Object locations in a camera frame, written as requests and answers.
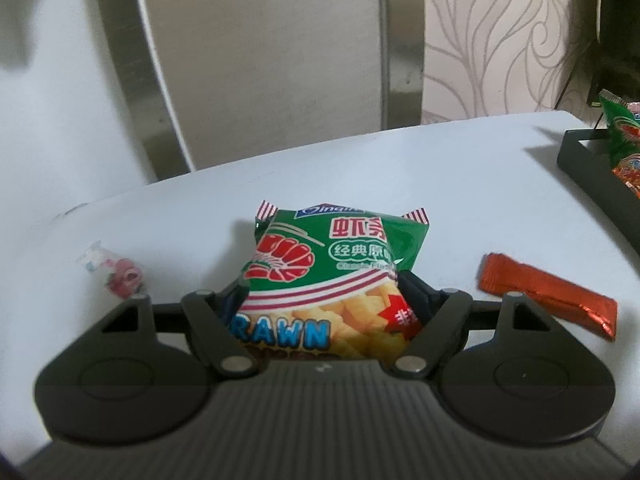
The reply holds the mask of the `green prawn cracker bag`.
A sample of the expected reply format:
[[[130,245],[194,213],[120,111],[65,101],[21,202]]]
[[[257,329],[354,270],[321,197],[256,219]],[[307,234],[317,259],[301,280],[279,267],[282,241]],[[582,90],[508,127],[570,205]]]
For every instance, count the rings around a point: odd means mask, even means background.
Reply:
[[[599,101],[608,127],[608,158],[612,168],[639,154],[639,102],[626,101],[603,89]]]
[[[422,208],[390,216],[262,202],[230,333],[268,359],[392,362],[433,316],[399,283],[429,227]]]

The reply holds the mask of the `red-brown stick snack packet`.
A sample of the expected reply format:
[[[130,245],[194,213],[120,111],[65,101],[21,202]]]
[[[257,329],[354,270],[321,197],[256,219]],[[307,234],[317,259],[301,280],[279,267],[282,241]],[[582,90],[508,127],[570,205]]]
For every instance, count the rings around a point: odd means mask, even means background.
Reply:
[[[478,288],[495,296],[522,292],[549,313],[614,341],[617,302],[546,271],[492,252],[480,265]]]

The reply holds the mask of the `orange snack packet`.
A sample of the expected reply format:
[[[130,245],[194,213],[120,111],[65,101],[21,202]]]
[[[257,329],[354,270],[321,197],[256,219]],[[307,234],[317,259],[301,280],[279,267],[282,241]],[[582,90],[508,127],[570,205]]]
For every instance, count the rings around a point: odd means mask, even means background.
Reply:
[[[613,169],[618,177],[634,195],[640,197],[640,155],[632,154],[623,158]]]

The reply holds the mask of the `pink white wrapped candy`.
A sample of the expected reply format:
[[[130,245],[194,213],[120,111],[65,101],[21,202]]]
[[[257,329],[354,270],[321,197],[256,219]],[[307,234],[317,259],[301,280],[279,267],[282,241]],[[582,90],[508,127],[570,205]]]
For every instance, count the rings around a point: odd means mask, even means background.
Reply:
[[[115,297],[126,300],[145,291],[142,267],[134,260],[93,243],[78,259],[89,273],[96,274]]]

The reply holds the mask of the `dark grey cardboard box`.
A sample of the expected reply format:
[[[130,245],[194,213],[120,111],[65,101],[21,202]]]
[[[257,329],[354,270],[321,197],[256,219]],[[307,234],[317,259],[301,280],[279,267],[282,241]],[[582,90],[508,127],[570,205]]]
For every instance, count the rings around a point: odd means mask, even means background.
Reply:
[[[639,199],[612,173],[608,133],[603,129],[566,130],[556,164],[598,205],[638,254]]]

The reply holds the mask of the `black wall television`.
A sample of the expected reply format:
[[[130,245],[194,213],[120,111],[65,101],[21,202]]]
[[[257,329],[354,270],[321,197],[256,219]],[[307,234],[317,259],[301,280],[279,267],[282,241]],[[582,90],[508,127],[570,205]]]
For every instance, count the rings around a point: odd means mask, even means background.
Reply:
[[[597,0],[596,39],[588,52],[591,107],[600,106],[601,90],[639,101],[639,0]]]

